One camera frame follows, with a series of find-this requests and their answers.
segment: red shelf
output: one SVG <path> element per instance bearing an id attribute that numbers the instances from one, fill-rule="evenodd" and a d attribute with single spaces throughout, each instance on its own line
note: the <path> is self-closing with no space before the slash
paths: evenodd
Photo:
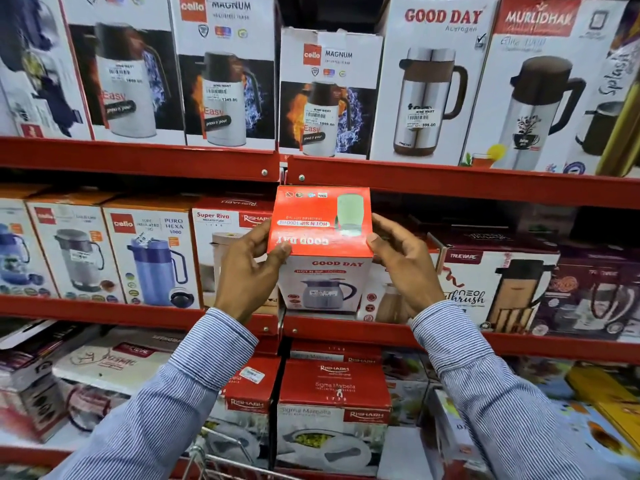
<path id="1" fill-rule="evenodd" d="M 405 325 L 299 317 L 287 314 L 284 317 L 282 332 L 286 337 L 307 340 L 420 348 L 411 329 Z M 564 337 L 536 337 L 509 333 L 485 333 L 484 338 L 489 341 L 498 355 L 533 355 L 640 365 L 640 344 Z"/>
<path id="2" fill-rule="evenodd" d="M 640 209 L 640 179 L 291 156 L 287 183 Z"/>
<path id="3" fill-rule="evenodd" d="M 189 330 L 204 310 L 161 306 L 94 303 L 66 299 L 0 296 L 0 314 L 26 318 L 53 318 L 78 322 Z M 254 335 L 277 335 L 276 315 L 254 314 L 247 328 Z"/>
<path id="4" fill-rule="evenodd" d="M 0 166 L 13 168 L 263 182 L 280 179 L 280 158 L 275 152 L 25 138 L 0 138 L 0 148 Z"/>

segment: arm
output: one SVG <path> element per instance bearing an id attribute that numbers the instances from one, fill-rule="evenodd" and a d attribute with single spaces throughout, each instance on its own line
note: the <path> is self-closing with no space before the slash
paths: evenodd
<path id="1" fill-rule="evenodd" d="M 457 304 L 429 306 L 412 329 L 496 478 L 620 478 L 573 437 L 537 387 L 493 353 Z"/>
<path id="2" fill-rule="evenodd" d="M 88 443 L 47 480 L 166 479 L 200 431 L 218 391 L 249 360 L 258 340 L 210 308 L 168 363 L 95 428 Z"/>

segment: forearm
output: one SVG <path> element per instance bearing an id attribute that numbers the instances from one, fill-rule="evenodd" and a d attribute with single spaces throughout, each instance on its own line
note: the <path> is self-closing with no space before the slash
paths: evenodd
<path id="1" fill-rule="evenodd" d="M 617 478 L 571 437 L 548 398 L 493 353 L 455 303 L 428 307 L 412 328 L 496 478 Z"/>
<path id="2" fill-rule="evenodd" d="M 218 391 L 249 360 L 257 339 L 209 309 L 169 362 L 47 480 L 166 479 L 211 412 Z"/>

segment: blue jug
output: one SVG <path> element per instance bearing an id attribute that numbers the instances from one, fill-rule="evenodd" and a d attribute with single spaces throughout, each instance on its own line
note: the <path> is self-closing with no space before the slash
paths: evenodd
<path id="1" fill-rule="evenodd" d="M 27 264 L 31 261 L 29 249 L 24 239 L 9 231 L 9 226 L 0 224 L 0 277 L 11 285 L 28 285 L 38 280 L 35 274 L 27 272 Z"/>
<path id="2" fill-rule="evenodd" d="M 183 285 L 189 280 L 187 261 L 182 254 L 169 249 L 168 241 L 151 239 L 146 244 L 140 244 L 132 239 L 127 249 L 133 252 L 142 297 L 146 304 L 173 305 L 178 308 L 188 308 L 193 304 L 192 294 L 187 293 L 184 288 L 175 288 L 176 282 Z M 171 256 L 172 253 L 182 258 L 184 281 L 178 279 L 178 269 L 175 259 Z"/>

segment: person's right hand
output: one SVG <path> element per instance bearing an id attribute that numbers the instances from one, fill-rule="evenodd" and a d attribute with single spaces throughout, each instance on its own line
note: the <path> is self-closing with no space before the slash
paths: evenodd
<path id="1" fill-rule="evenodd" d="M 379 234 L 371 233 L 367 236 L 367 243 L 387 268 L 412 316 L 444 300 L 427 245 L 400 224 L 377 214 L 371 217 L 373 229 L 388 233 L 390 239 L 387 242 Z"/>

